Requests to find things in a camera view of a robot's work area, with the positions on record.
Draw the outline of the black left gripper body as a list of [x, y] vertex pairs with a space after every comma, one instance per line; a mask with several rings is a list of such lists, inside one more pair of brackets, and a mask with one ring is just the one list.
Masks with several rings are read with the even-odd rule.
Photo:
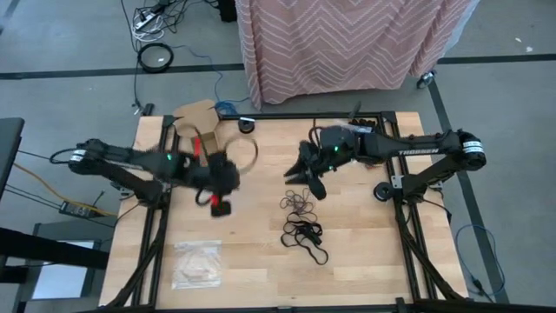
[[190, 167], [190, 186], [196, 189], [212, 191], [226, 196], [239, 188], [240, 174], [235, 163], [228, 159], [227, 152], [218, 150], [208, 156], [208, 163], [199, 163]]

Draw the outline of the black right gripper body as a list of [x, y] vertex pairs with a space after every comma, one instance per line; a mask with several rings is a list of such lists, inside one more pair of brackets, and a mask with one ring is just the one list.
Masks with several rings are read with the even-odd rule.
[[351, 162], [360, 147], [360, 135], [342, 126], [314, 127], [300, 143], [301, 173], [323, 174]]

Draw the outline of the wide black rubber band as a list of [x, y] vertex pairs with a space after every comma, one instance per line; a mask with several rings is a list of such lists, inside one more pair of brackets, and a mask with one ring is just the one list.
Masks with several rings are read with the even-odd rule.
[[318, 265], [325, 265], [329, 260], [329, 254], [321, 247], [321, 239], [317, 236], [301, 236], [298, 244], [305, 249], [309, 256]]
[[321, 239], [322, 234], [323, 230], [319, 223], [304, 221], [286, 222], [284, 224], [284, 233], [281, 235], [280, 240], [283, 246], [293, 247], [300, 246], [298, 240], [301, 236], [317, 236]]

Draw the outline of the clear plastic bag stack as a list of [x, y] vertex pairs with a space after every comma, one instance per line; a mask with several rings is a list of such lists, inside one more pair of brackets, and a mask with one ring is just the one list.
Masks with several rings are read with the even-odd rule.
[[174, 245], [172, 289], [205, 289], [222, 283], [222, 242], [194, 241]]

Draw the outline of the black round roll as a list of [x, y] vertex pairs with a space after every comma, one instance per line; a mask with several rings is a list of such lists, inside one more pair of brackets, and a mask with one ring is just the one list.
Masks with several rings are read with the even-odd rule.
[[387, 202], [394, 196], [394, 187], [391, 183], [382, 182], [374, 187], [374, 197], [380, 202]]

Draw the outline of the small open cardboard box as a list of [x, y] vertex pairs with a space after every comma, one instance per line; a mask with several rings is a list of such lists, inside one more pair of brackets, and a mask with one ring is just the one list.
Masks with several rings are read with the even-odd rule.
[[215, 102], [206, 99], [185, 104], [175, 109], [173, 116], [176, 118], [173, 124], [181, 138], [180, 149], [194, 154], [194, 138], [199, 137], [202, 142], [200, 163], [206, 166], [207, 155], [220, 148], [217, 135], [220, 118], [215, 110]]

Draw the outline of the pink chevron cloth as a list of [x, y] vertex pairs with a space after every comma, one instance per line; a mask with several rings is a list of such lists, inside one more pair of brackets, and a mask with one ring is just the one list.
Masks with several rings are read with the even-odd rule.
[[480, 0], [235, 0], [251, 103], [396, 90], [457, 44]]

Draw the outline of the white power strip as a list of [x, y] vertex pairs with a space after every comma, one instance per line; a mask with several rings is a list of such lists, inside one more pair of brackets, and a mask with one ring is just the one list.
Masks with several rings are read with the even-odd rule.
[[153, 14], [152, 12], [150, 12], [147, 15], [138, 15], [137, 17], [138, 17], [138, 21], [134, 22], [134, 29], [135, 30], [140, 30], [145, 25], [147, 25], [151, 21], [155, 20], [156, 17], [157, 17], [157, 14]]

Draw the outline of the black furniture beam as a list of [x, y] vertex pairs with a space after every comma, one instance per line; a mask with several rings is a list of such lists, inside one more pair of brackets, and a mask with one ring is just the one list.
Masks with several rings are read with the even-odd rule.
[[109, 253], [0, 228], [0, 255], [105, 270]]

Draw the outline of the black flat panel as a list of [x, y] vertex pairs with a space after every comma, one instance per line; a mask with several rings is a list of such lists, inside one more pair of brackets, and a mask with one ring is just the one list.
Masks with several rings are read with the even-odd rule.
[[0, 200], [21, 143], [23, 126], [21, 117], [0, 118]]

